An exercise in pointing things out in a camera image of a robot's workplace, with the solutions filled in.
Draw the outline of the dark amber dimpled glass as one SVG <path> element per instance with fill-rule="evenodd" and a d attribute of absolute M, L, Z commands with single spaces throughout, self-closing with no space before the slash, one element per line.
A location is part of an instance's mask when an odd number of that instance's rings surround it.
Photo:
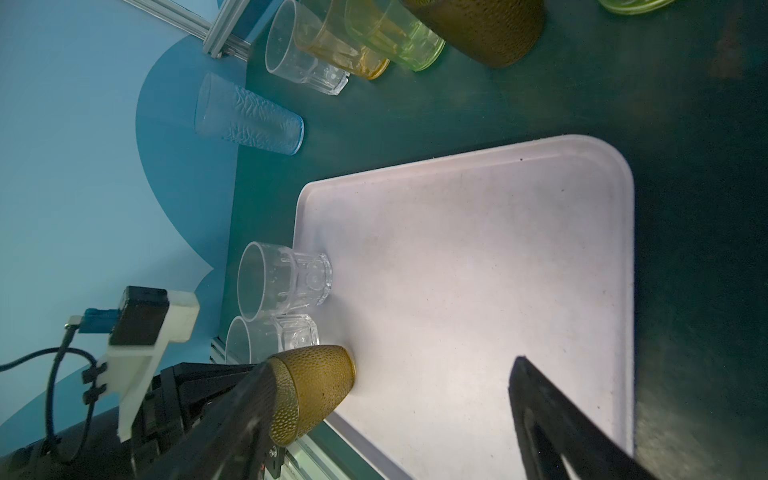
<path fill-rule="evenodd" d="M 276 379 L 271 440 L 286 447 L 332 413 L 352 390 L 356 367 L 339 345 L 313 345 L 268 359 Z"/>
<path fill-rule="evenodd" d="M 492 68 L 522 59 L 545 25 L 542 0 L 404 1 L 417 19 L 469 58 Z"/>

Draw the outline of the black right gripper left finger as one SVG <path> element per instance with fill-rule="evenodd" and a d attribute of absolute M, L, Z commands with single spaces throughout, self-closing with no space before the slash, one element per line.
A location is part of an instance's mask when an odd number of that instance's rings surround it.
<path fill-rule="evenodd" d="M 262 479 L 272 446 L 276 377 L 268 363 L 183 363 L 173 368 L 184 412 L 199 422 L 140 474 L 142 479 Z"/>

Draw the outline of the pale green small glass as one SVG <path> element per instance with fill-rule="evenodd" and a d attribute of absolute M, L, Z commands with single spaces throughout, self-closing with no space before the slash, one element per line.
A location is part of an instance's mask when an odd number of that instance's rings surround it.
<path fill-rule="evenodd" d="M 446 44 L 396 0 L 348 0 L 344 25 L 355 40 L 413 72 L 430 67 Z"/>

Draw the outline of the clear faceted glass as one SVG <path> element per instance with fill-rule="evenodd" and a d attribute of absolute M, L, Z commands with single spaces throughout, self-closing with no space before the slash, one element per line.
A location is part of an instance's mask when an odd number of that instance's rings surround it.
<path fill-rule="evenodd" d="M 236 316 L 227 332 L 224 362 L 257 364 L 283 351 L 319 344 L 317 326 L 309 315 L 272 316 L 253 321 Z"/>
<path fill-rule="evenodd" d="M 287 246 L 251 242 L 237 274 L 240 316 L 248 321 L 321 305 L 332 288 L 332 265 L 324 253 L 301 253 Z"/>
<path fill-rule="evenodd" d="M 284 80 L 337 96 L 350 74 L 307 51 L 321 26 L 317 16 L 301 3 L 283 1 L 268 33 L 265 67 Z"/>

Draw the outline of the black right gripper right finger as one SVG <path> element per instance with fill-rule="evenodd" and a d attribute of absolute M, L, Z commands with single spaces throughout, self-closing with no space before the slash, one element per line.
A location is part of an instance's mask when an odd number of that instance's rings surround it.
<path fill-rule="evenodd" d="M 515 359 L 508 394 L 528 479 L 652 479 L 530 360 Z"/>

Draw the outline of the lilac plastic tray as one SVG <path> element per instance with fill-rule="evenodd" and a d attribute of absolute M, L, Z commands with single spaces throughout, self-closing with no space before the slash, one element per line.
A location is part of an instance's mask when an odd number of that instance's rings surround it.
<path fill-rule="evenodd" d="M 332 265 L 311 317 L 356 365 L 330 427 L 386 479 L 521 479 L 524 356 L 632 452 L 634 199 L 583 135 L 307 184 L 293 245 Z"/>

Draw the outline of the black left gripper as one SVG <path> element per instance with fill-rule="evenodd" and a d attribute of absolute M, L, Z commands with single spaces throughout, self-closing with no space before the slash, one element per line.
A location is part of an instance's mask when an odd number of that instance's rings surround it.
<path fill-rule="evenodd" d="M 181 387 L 174 384 L 174 367 L 162 370 L 152 380 L 133 425 L 136 438 L 130 441 L 131 460 L 137 479 L 142 479 L 140 474 L 199 422 L 198 412 L 182 410 Z"/>

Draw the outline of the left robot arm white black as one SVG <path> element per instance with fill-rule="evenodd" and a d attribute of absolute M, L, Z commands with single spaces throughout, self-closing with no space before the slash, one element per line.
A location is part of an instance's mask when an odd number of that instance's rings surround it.
<path fill-rule="evenodd" d="M 277 380 L 267 363 L 181 363 L 156 375 L 130 437 L 118 411 L 1 458 L 4 479 L 261 479 L 274 444 Z"/>

